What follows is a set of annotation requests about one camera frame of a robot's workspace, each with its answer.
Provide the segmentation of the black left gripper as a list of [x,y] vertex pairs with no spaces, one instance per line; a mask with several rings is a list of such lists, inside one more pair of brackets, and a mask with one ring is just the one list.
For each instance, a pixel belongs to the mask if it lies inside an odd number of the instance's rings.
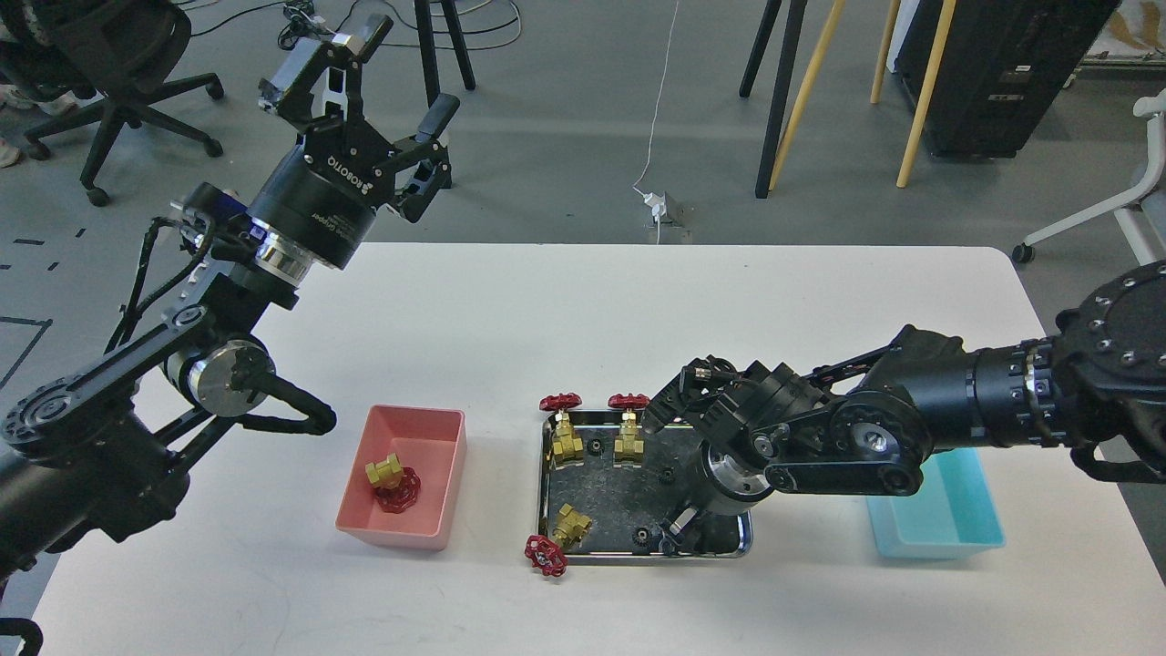
[[[250,214],[336,269],[344,269],[361,245],[375,205],[384,203],[417,223],[436,193],[454,183],[440,137],[461,108],[458,97],[438,93],[415,134],[395,142],[395,154],[363,117],[363,66],[393,24],[392,17],[372,14],[357,35],[303,40],[274,78],[259,84],[260,108],[292,125],[297,137],[251,203]],[[321,77],[343,101],[330,100],[315,115],[312,91]],[[385,161],[389,174],[377,179],[373,167]]]

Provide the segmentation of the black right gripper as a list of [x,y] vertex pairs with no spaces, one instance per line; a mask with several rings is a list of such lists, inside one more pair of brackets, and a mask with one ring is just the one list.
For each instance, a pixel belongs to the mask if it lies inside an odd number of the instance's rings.
[[660,552],[666,558],[702,552],[704,512],[733,519],[774,493],[763,474],[750,472],[729,454],[702,440],[697,453],[697,507],[684,507],[660,525]]

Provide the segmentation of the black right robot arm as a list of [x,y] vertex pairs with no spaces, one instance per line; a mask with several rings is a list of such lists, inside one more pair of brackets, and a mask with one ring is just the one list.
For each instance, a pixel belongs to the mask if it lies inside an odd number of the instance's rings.
[[1163,261],[1137,267],[1059,313],[1058,336],[1007,347],[967,352],[908,324],[807,376],[697,358],[640,419],[649,435],[680,421],[700,440],[666,539],[773,493],[911,496],[930,456],[965,447],[1067,447],[1094,480],[1161,485],[1163,285]]

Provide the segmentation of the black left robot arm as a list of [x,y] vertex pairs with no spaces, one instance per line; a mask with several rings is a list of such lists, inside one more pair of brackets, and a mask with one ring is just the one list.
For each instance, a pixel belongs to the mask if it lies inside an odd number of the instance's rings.
[[332,407],[279,378],[252,332],[268,306],[295,306],[312,264],[344,269],[379,209],[417,221],[449,186],[440,137],[457,97],[433,96],[416,132],[396,141],[363,117],[363,68],[392,26],[373,14],[361,33],[298,43],[260,83],[260,107],[297,140],[254,202],[204,183],[159,217],[192,249],[159,285],[182,285],[182,299],[135,333],[153,298],[133,292],[100,360],[3,412],[3,579],[91,530],[124,541],[174,519],[190,470],[233,426],[333,430]]

